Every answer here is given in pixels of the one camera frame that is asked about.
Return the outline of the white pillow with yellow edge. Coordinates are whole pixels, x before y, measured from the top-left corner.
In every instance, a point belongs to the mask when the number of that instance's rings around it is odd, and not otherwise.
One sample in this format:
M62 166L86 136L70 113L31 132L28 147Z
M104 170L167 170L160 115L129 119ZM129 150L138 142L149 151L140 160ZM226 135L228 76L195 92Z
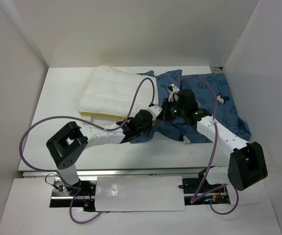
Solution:
M95 68L78 99L83 117L125 119L158 103L157 82L152 70L124 72L109 66Z

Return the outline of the blue cartoon print pillowcase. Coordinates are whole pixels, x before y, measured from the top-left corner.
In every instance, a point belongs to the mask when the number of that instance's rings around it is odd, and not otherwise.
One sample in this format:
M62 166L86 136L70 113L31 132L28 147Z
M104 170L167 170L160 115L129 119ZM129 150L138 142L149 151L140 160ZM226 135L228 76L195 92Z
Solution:
M215 102L218 103L215 117L231 132L244 140L249 140L251 131L245 121L237 113L232 94L224 74L196 74L195 79L184 79L177 86L180 89L191 89L196 101L201 108L213 112ZM192 127L184 124L184 120L177 118L173 121L163 122L158 120L149 132L142 133L138 138L131 141L132 144L143 143L153 138L154 133L160 133L174 141L183 141L186 137L190 143L210 143L205 136L199 134Z

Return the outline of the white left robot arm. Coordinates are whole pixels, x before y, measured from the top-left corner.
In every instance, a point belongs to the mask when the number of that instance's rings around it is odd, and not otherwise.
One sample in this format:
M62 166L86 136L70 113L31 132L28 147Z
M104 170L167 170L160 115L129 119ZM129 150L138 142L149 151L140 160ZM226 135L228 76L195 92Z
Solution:
M156 117L149 109L141 110L123 126L120 126L121 122L117 122L101 129L91 127L87 135L82 133L80 126L74 121L64 125L46 143L64 183L64 191L69 195L76 195L80 191L81 182L75 163L84 150L104 144L131 142L151 129Z

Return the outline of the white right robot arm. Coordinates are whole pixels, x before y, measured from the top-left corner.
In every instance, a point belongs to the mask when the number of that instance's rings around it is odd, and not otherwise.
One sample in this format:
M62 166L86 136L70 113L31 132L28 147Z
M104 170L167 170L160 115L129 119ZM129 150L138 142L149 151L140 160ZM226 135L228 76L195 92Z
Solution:
M258 142L249 143L223 126L206 109L199 108L192 90L180 90L174 84L167 90L170 95L164 99L161 117L163 121L182 118L186 125L207 137L226 155L227 166L210 166L198 179L198 187L208 192L215 185L231 185L243 191L268 175L262 146Z

